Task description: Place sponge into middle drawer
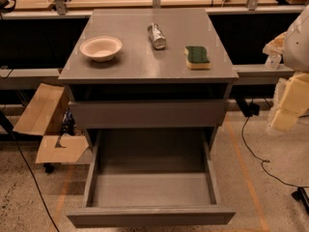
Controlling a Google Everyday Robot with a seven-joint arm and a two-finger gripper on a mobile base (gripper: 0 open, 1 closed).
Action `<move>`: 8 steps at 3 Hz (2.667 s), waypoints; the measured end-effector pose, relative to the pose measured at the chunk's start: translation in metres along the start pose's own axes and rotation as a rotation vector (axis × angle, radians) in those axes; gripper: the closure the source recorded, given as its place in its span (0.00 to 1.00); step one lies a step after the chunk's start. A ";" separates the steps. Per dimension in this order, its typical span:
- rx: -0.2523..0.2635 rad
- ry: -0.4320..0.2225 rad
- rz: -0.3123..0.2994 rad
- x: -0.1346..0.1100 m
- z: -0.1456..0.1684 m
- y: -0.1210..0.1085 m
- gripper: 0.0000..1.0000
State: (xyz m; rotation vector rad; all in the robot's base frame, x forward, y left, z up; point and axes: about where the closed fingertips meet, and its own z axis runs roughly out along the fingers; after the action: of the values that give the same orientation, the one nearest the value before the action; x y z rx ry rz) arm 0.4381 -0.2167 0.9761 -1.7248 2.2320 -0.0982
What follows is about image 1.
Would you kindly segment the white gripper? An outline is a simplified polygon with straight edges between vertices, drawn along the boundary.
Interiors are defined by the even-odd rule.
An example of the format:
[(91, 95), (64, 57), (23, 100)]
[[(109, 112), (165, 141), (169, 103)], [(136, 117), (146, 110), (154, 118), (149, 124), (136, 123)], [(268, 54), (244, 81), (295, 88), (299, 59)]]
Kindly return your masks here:
[[(283, 32), (267, 43), (263, 53), (282, 54), (286, 33)], [(298, 72), (286, 83), (283, 97), (279, 103), (281, 110), (272, 109), (269, 114), (269, 126), (273, 130), (288, 131), (309, 109), (309, 74)]]

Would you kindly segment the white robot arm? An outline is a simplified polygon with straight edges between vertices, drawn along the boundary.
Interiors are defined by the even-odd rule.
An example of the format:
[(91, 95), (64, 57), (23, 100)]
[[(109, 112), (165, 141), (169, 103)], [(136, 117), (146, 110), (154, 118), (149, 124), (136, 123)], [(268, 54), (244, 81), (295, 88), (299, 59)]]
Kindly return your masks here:
[(290, 130), (309, 109), (309, 6), (306, 6), (288, 30), (263, 48), (265, 66), (277, 69), (279, 62), (295, 73), (288, 80), (280, 78), (275, 87), (268, 131), (279, 134)]

